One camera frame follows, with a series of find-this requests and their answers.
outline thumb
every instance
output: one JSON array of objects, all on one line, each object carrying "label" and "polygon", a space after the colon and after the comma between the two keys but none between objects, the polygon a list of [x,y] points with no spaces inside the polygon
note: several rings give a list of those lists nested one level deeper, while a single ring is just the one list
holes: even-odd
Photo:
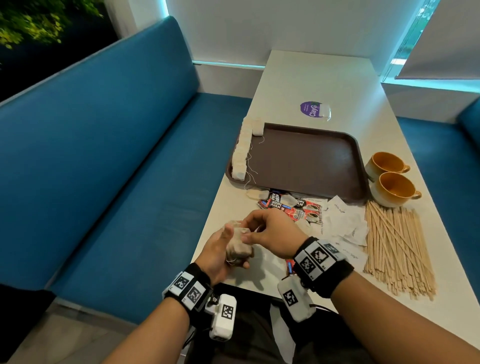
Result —
[{"label": "thumb", "polygon": [[225,224],[225,226],[223,227],[223,231],[220,237],[218,238],[218,242],[227,246],[228,242],[231,240],[232,237],[233,237],[233,226],[231,226],[230,224]]},{"label": "thumb", "polygon": [[249,245],[259,244],[265,247],[263,237],[264,237],[263,232],[248,232],[242,235],[241,242]]}]

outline left hand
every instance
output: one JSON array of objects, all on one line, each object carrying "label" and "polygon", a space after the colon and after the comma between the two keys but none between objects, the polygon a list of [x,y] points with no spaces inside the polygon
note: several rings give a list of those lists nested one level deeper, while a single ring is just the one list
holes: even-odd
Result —
[{"label": "left hand", "polygon": [[[225,226],[212,234],[207,240],[205,246],[195,260],[200,269],[210,277],[212,286],[223,282],[227,279],[233,266],[225,261],[227,254],[227,244],[233,236],[233,227],[225,224]],[[243,263],[243,267],[248,269],[250,264]]]}]

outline brown plastic tray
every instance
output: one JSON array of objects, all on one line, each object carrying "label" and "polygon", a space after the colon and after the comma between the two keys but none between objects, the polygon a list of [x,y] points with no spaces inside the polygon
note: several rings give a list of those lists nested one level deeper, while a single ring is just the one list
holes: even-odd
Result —
[{"label": "brown plastic tray", "polygon": [[[265,124],[264,138],[252,137],[247,172],[249,186],[273,188],[365,204],[370,197],[367,174],[357,140],[346,133]],[[232,157],[226,175],[232,177]]]}]

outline right hand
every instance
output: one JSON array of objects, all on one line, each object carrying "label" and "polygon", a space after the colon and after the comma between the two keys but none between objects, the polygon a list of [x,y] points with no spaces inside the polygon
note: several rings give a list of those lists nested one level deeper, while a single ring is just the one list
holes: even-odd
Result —
[{"label": "right hand", "polygon": [[259,244],[282,259],[291,259],[298,248],[307,240],[288,215],[277,209],[254,210],[241,223],[241,227],[251,231],[265,229],[262,232],[249,232],[242,235],[245,244]]}]

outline window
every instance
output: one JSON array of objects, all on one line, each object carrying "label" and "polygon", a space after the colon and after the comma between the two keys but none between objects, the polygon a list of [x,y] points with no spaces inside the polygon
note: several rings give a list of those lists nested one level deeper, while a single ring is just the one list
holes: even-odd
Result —
[{"label": "window", "polygon": [[387,65],[383,76],[383,82],[386,78],[395,78],[400,73],[403,65],[405,64],[408,56],[415,47],[415,44],[418,42],[423,30],[427,26],[428,21],[433,15],[433,12],[437,8],[440,0],[425,0],[419,12],[413,20],[413,24],[407,32],[407,35],[403,39],[402,44],[395,53],[395,56]]}]

